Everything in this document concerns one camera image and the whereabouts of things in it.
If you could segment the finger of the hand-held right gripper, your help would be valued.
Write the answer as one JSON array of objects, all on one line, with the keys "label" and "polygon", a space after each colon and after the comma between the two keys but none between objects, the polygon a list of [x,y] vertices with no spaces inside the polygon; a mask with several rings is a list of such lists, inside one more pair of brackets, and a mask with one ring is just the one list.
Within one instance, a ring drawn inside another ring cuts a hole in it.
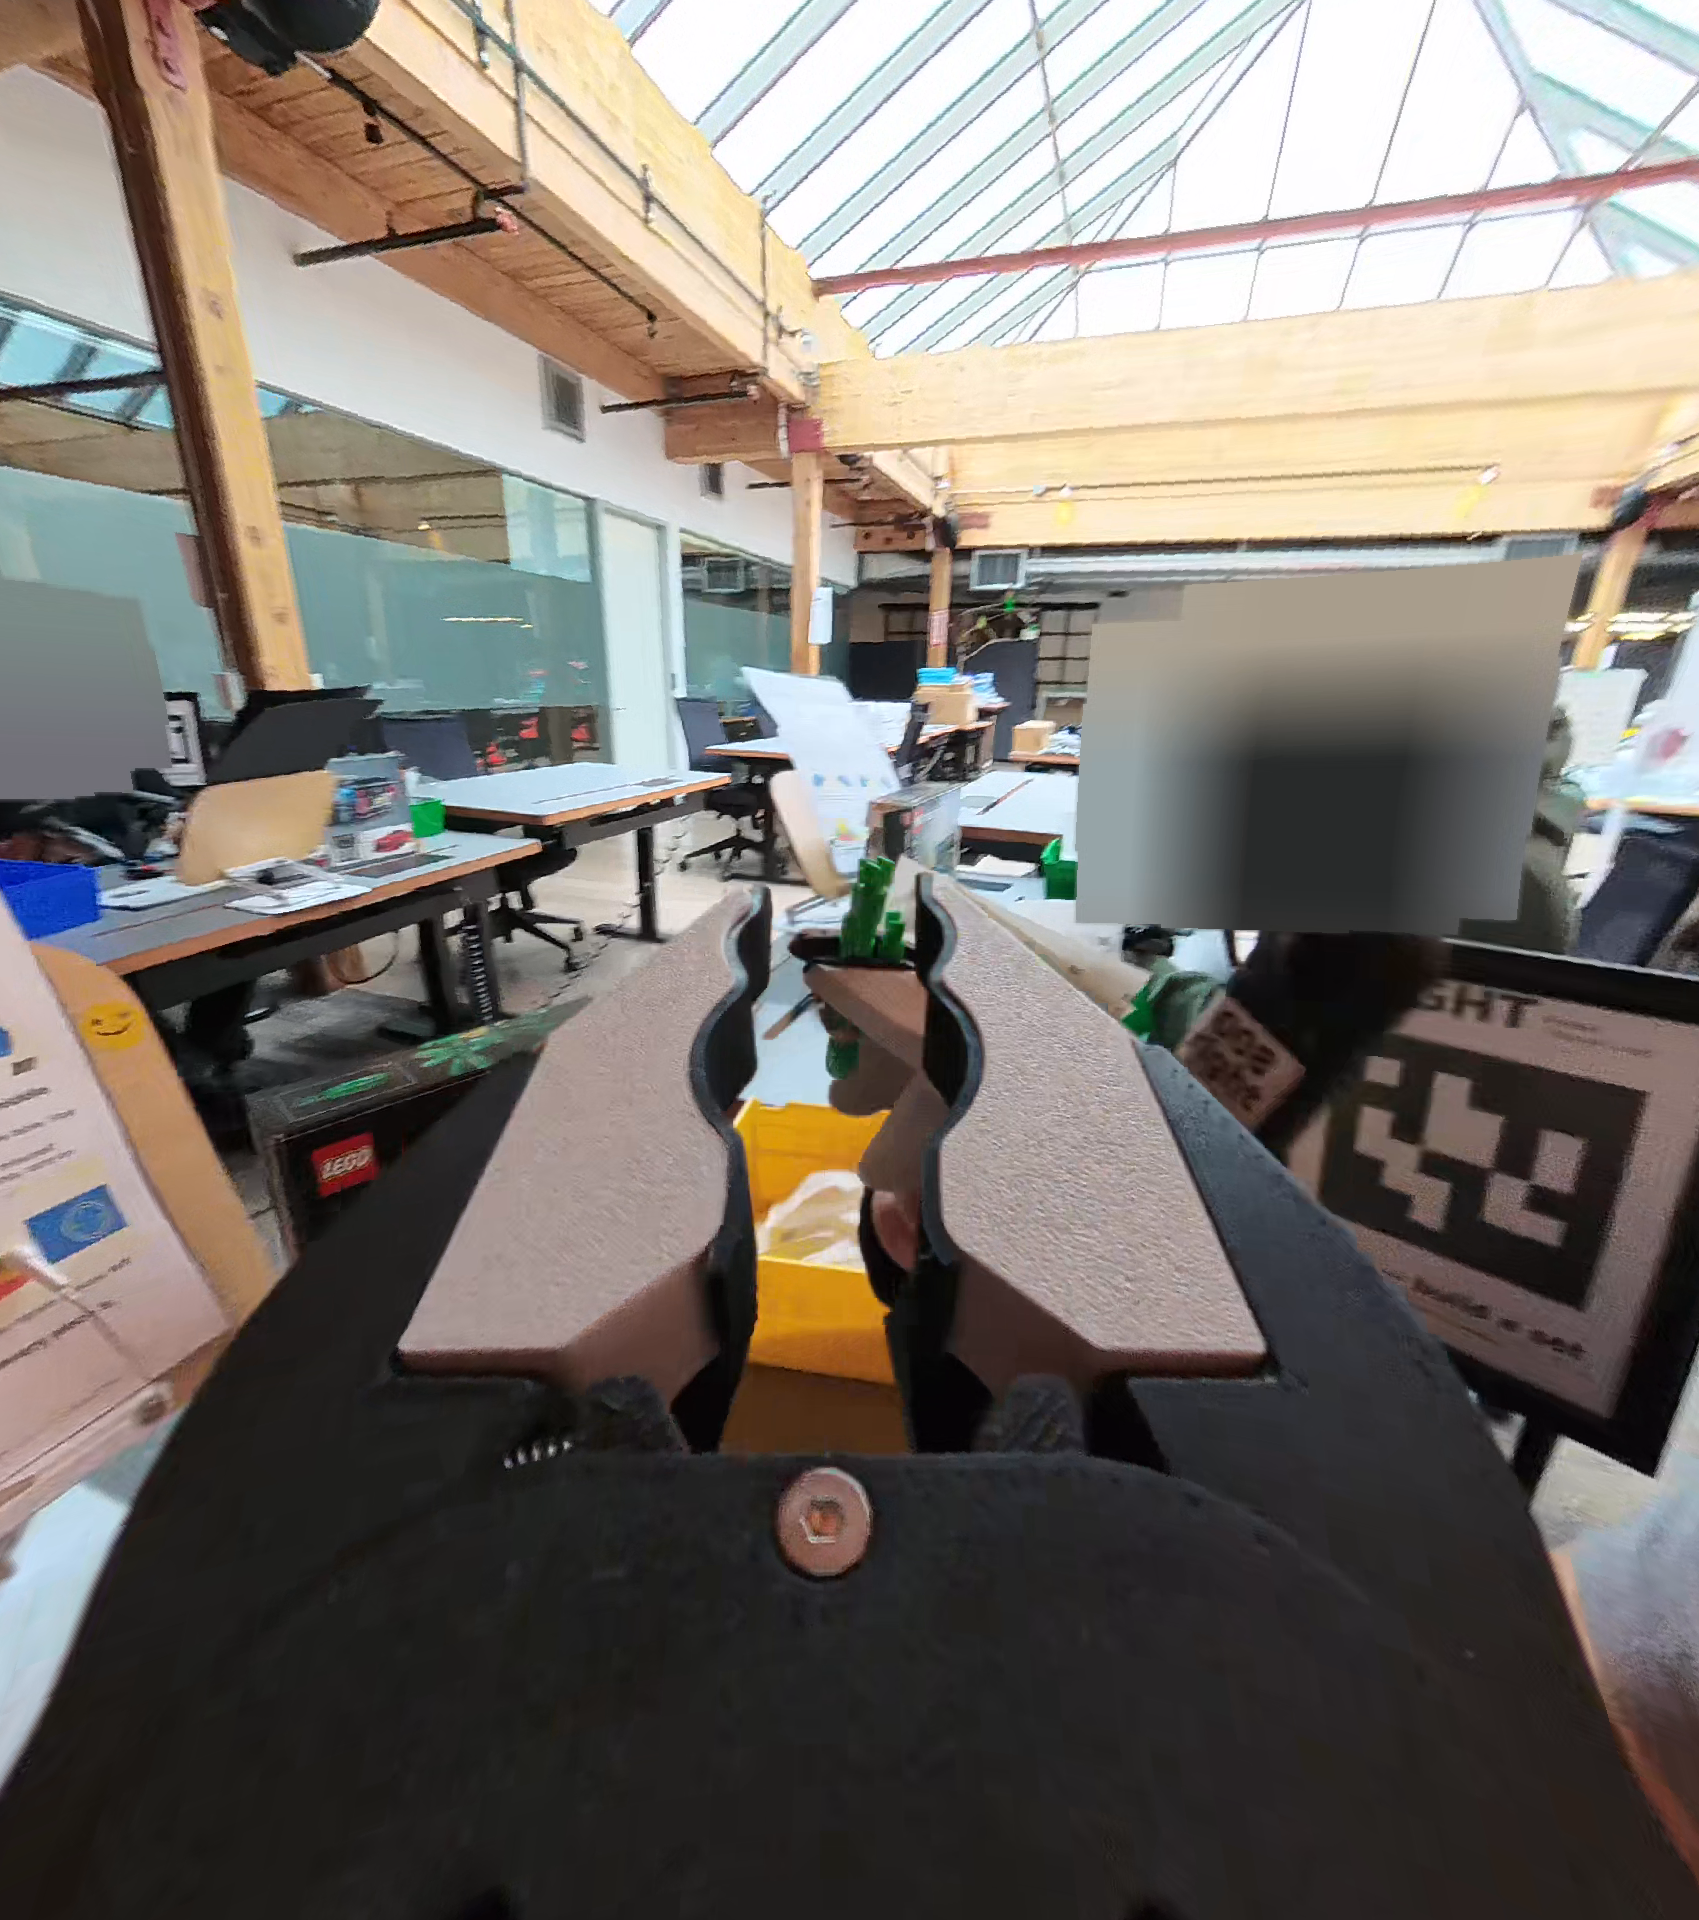
[{"label": "finger of the hand-held right gripper", "polygon": [[928,991],[916,973],[810,963],[804,980],[828,1037],[828,1069],[860,1069],[864,1054],[882,1054],[912,1071],[922,1064]]},{"label": "finger of the hand-held right gripper", "polygon": [[918,1200],[928,1152],[948,1123],[948,1103],[924,1074],[912,1074],[862,1154],[862,1184],[872,1195]]}]

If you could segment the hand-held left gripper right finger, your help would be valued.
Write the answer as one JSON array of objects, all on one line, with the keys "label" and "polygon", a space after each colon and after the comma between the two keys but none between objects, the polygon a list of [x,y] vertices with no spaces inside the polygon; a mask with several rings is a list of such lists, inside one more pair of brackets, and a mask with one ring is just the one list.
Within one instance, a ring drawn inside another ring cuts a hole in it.
[{"label": "hand-held left gripper right finger", "polygon": [[1269,1387],[1251,1288],[1269,1156],[958,882],[918,888],[924,1146],[912,1442],[972,1448],[1026,1383],[1088,1428]]}]

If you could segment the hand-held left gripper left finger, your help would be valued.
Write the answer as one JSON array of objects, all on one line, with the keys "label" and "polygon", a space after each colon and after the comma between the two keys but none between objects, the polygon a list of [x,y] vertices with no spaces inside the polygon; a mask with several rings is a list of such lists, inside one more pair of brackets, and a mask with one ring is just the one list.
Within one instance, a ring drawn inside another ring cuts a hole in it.
[{"label": "hand-held left gripper left finger", "polygon": [[638,1379],[718,1450],[758,1320],[732,1111],[772,921],[762,885],[734,885],[556,1029],[400,1338],[406,1373],[574,1397]]}]

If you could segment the green lego plant piece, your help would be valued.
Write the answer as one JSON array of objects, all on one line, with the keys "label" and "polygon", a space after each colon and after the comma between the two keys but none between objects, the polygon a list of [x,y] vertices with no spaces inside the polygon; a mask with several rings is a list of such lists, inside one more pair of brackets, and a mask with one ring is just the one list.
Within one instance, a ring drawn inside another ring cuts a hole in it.
[{"label": "green lego plant piece", "polygon": [[[910,960],[910,931],[902,908],[890,904],[896,861],[862,859],[848,896],[848,908],[836,934],[830,964],[862,971],[902,971]],[[826,1069],[834,1082],[846,1082],[862,1067],[862,1033],[854,1019],[834,1003],[818,1003],[826,1040]]]}]

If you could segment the black lego set box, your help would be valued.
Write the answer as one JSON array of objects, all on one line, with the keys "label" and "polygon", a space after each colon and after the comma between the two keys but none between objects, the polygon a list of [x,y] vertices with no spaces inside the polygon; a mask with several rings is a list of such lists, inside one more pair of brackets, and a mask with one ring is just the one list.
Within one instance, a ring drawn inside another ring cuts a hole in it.
[{"label": "black lego set box", "polygon": [[588,1005],[578,998],[464,1029],[250,1097],[248,1135],[286,1262],[320,1240],[484,1079],[514,1061],[534,1061]]}]

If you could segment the person's right hand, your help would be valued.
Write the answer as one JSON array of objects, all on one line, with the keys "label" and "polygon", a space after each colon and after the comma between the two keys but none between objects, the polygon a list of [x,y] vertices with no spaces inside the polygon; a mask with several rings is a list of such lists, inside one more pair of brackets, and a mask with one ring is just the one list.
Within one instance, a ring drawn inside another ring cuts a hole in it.
[{"label": "person's right hand", "polygon": [[868,1188],[862,1199],[860,1245],[870,1288],[882,1309],[908,1293],[922,1236],[922,1200],[912,1191]]}]

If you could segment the clear plastic bag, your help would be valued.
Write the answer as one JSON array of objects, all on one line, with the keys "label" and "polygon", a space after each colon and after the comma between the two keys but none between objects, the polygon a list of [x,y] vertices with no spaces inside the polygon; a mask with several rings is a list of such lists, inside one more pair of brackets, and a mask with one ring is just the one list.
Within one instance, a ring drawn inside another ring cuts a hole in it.
[{"label": "clear plastic bag", "polygon": [[866,1188],[852,1171],[814,1171],[760,1221],[760,1257],[804,1266],[862,1266],[864,1199]]}]

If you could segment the yellow plastic bin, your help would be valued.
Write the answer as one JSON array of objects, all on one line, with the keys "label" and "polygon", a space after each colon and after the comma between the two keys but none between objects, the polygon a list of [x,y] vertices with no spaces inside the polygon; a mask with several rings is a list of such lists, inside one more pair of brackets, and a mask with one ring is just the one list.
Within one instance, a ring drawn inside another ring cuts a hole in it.
[{"label": "yellow plastic bin", "polygon": [[[846,1116],[826,1104],[744,1103],[736,1132],[746,1154],[756,1245],[768,1208],[810,1172],[838,1169],[862,1181],[862,1154],[882,1124],[880,1114]],[[864,1265],[794,1265],[766,1260],[758,1250],[758,1325],[750,1361],[782,1373],[892,1385],[886,1309],[876,1300]]]}]

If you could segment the black framed tag board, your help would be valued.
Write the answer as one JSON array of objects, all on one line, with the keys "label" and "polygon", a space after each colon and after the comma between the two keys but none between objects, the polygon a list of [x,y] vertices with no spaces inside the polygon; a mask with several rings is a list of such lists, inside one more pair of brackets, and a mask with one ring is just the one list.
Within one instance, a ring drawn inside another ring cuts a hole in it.
[{"label": "black framed tag board", "polygon": [[1287,1165],[1477,1395],[1661,1466],[1699,1356],[1699,977],[1453,943]]}]

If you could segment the white poster board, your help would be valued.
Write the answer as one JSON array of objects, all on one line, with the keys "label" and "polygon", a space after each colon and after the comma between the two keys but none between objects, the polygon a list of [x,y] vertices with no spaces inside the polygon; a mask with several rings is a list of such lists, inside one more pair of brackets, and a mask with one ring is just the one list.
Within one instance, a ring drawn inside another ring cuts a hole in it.
[{"label": "white poster board", "polygon": [[814,826],[828,872],[850,880],[868,848],[872,809],[904,790],[876,718],[834,678],[748,667],[744,683],[790,760],[802,826]]}]

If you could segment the black office chair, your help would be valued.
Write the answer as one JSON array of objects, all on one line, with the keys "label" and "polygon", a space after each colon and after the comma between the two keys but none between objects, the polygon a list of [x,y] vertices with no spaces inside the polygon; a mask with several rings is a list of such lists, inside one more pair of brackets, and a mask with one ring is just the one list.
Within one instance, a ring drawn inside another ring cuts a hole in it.
[{"label": "black office chair", "polygon": [[694,862],[712,861],[720,877],[728,877],[738,861],[758,857],[764,877],[772,877],[774,822],[766,781],[736,772],[738,764],[728,754],[732,740],[714,698],[694,700],[686,694],[674,702],[674,711],[688,769],[722,779],[702,794],[702,809],[712,822],[724,826],[720,836],[688,848],[678,861],[678,870],[688,872]]}]

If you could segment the grey desk with wooden edge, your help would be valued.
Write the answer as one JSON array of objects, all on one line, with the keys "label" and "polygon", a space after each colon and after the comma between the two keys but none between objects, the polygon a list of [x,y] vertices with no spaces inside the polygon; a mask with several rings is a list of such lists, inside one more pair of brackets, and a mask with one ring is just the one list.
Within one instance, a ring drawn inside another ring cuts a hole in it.
[{"label": "grey desk with wooden edge", "polygon": [[198,901],[110,908],[94,924],[40,941],[38,952],[88,960],[160,1013],[414,929],[424,1005],[434,1030],[448,1035],[502,1016],[490,979],[488,906],[506,893],[504,870],[540,850],[534,838],[454,831],[402,872],[348,893],[322,882],[318,899],[282,913],[252,906],[254,886],[222,886]]},{"label": "grey desk with wooden edge", "polygon": [[422,794],[440,801],[446,819],[524,828],[530,838],[578,852],[632,836],[636,926],[598,924],[602,939],[662,947],[658,901],[658,828],[702,813],[726,781],[716,775],[642,775],[608,763],[576,763],[538,771],[426,781]]}]

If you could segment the wooden stand with smiley sticker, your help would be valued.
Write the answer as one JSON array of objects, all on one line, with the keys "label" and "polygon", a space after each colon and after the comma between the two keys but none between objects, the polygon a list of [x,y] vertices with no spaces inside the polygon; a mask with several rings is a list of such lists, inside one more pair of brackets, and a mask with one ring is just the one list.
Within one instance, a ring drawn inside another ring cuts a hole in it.
[{"label": "wooden stand with smiley sticker", "polygon": [[66,948],[32,952],[84,1044],[142,1172],[228,1320],[240,1328],[278,1272],[170,1056],[130,985]]}]

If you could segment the blue plastic bin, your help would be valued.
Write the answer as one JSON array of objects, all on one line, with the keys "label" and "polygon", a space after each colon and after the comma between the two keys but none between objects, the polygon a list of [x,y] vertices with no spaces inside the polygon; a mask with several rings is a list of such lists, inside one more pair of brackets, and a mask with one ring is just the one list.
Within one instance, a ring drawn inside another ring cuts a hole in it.
[{"label": "blue plastic bin", "polygon": [[0,859],[0,896],[32,944],[102,919],[98,872],[84,864]]}]

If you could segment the red ceiling pipe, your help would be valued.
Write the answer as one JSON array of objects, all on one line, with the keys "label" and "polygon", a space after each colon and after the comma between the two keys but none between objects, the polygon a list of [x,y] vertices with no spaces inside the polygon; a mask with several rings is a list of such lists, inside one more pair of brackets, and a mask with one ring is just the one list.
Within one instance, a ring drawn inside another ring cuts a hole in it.
[{"label": "red ceiling pipe", "polygon": [[1603,174],[1575,174],[1553,181],[1511,183],[1487,187],[1469,195],[1417,199],[1407,203],[1363,204],[1345,209],[1319,209],[1295,212],[1281,218],[1263,218],[1253,223],[1233,223],[1203,229],[1175,229],[1159,235],[1116,237],[1100,243],[1074,243],[1022,253],[988,253],[972,257],[950,257],[938,260],[914,260],[886,265],[880,269],[848,272],[838,276],[814,279],[814,295],[828,299],[852,299],[866,292],[910,287],[934,287],[952,280],[984,276],[1026,276],[1042,272],[1074,272],[1094,269],[1130,266],[1132,263],[1167,260],[1187,254],[1227,253],[1243,247],[1273,243],[1307,243],[1315,239],[1339,237],[1345,233],[1369,233],[1383,229],[1421,229],[1441,223],[1463,223],[1479,217],[1529,214],[1557,209],[1589,209],[1603,204],[1619,195],[1651,191],[1661,187],[1695,184],[1699,187],[1699,157],[1681,157],[1661,162],[1633,162],[1619,170]]}]

